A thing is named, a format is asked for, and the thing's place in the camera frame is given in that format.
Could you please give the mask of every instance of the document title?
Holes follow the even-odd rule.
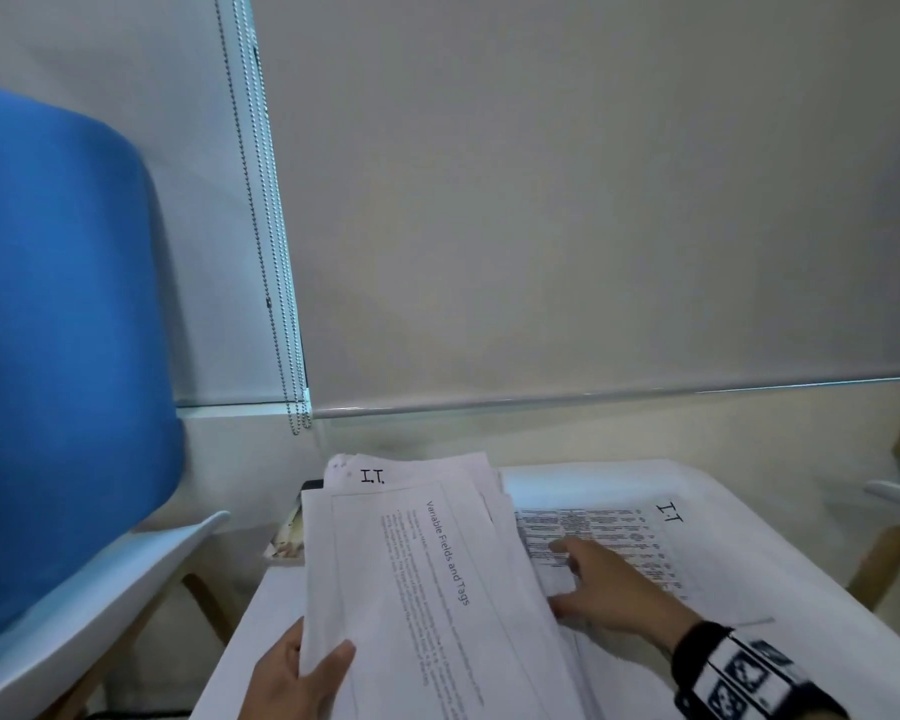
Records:
[[[460,575],[460,572],[458,572],[457,567],[453,562],[453,549],[447,542],[447,536],[444,533],[444,525],[437,517],[437,511],[434,510],[433,500],[427,503],[427,512],[430,514],[430,522],[432,523],[433,530],[436,531],[436,539],[440,541],[440,548],[443,551],[443,557],[444,559],[446,559],[447,568],[450,569],[450,576],[453,579],[454,586],[456,587],[456,601],[458,601],[465,607],[468,607],[470,606],[470,599],[468,599],[467,596],[467,584],[464,583],[464,577]]]

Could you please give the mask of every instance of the black wristband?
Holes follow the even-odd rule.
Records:
[[[792,660],[762,639],[701,622],[673,650],[676,707],[691,720],[759,714],[797,720],[813,711],[847,712]]]

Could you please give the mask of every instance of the person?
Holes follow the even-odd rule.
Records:
[[[553,615],[635,634],[657,647],[672,663],[676,706],[691,720],[848,717],[783,653],[765,641],[705,621],[612,550],[578,537],[556,540],[550,547],[568,555],[579,579],[575,591],[548,599]],[[342,642],[310,675],[301,677],[302,638],[301,617],[260,658],[239,720],[317,720],[321,705],[344,681],[356,648]]]

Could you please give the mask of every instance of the roller blind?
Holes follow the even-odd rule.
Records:
[[[252,0],[319,414],[900,375],[900,0]]]
[[[306,421],[248,0],[0,0],[0,87],[140,151],[180,405],[279,402]]]

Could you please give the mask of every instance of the hand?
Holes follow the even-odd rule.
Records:
[[[703,621],[676,596],[594,540],[564,537],[552,542],[550,550],[569,553],[570,569],[579,578],[576,591],[550,597],[556,618],[578,617],[603,629],[636,634],[669,654],[691,627]]]
[[[350,640],[341,642],[311,674],[300,677],[302,639],[301,616],[253,668],[238,720],[317,720],[318,708],[340,688],[357,649]]]

